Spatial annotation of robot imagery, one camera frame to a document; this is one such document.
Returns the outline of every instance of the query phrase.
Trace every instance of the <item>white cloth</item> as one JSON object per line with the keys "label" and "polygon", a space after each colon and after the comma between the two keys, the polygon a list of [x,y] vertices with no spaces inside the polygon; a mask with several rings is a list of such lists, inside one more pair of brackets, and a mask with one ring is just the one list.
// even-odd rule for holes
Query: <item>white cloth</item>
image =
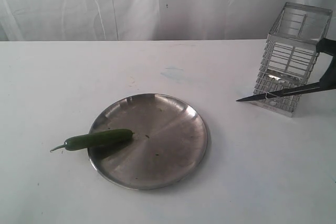
{"label": "white cloth", "polygon": [[287,1],[336,10],[336,0],[0,0],[0,24],[9,40],[255,39]]}

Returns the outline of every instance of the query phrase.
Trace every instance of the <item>metal plate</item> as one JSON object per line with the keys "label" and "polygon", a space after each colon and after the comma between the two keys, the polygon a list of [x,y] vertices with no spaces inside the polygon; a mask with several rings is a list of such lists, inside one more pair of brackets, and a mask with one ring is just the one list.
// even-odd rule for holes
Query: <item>metal plate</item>
{"label": "metal plate", "polygon": [[173,184],[190,174],[202,160],[207,129],[200,115],[185,102],[162,94],[139,94],[105,109],[90,133],[131,129],[133,140],[88,149],[94,168],[120,186],[149,190]]}

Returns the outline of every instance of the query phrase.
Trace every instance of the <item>chili pepper stem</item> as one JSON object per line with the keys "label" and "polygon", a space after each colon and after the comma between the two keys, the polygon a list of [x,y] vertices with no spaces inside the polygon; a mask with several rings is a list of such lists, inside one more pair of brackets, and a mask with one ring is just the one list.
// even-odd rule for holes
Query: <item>chili pepper stem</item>
{"label": "chili pepper stem", "polygon": [[55,151],[55,150],[57,150],[57,149],[61,149],[61,148],[64,148],[64,147],[65,147],[65,144],[60,145],[60,146],[57,146],[57,147],[51,149],[50,152],[53,152],[53,151]]}

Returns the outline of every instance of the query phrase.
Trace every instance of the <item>metal knife block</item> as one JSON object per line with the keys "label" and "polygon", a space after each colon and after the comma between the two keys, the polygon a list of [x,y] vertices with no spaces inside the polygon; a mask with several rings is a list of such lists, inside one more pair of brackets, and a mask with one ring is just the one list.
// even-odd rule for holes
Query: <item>metal knife block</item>
{"label": "metal knife block", "polygon": [[265,94],[255,105],[292,117],[299,95],[267,98],[267,93],[307,84],[317,56],[316,44],[328,31],[332,10],[287,2],[274,22],[254,94]]}

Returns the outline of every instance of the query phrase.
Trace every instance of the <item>white table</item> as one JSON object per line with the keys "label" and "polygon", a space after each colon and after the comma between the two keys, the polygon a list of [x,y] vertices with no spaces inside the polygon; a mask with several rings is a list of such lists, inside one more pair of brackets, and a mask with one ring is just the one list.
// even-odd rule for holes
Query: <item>white table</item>
{"label": "white table", "polygon": [[[252,93],[264,44],[0,43],[0,223],[335,223],[336,92],[302,96],[293,118],[235,102]],[[113,102],[149,92],[208,123],[211,144],[186,180],[128,190],[86,150],[49,153]]]}

